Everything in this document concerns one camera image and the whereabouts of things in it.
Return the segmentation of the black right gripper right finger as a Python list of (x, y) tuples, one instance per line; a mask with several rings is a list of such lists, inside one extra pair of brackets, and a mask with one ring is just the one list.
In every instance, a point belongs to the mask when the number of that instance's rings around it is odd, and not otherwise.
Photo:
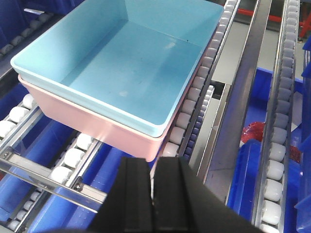
[(181, 158), (161, 157), (154, 176), (156, 233), (259, 233), (220, 201)]

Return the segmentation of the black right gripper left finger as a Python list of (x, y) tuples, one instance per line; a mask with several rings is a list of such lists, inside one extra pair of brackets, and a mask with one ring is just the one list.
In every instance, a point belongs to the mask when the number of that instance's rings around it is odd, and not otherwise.
[(151, 233), (153, 208), (148, 163), (122, 158), (107, 197), (87, 230), (93, 233)]

